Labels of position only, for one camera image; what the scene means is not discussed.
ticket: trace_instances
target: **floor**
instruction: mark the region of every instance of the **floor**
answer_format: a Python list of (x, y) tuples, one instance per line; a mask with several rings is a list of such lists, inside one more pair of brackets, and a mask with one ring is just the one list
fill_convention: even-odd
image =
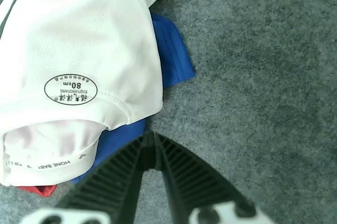
[[(337, 223), (337, 0), (160, 0), (196, 78), (165, 91), (148, 128), (179, 142), (279, 224)], [(50, 198), (0, 187), (0, 223)], [(160, 174), (136, 224), (171, 224)]]

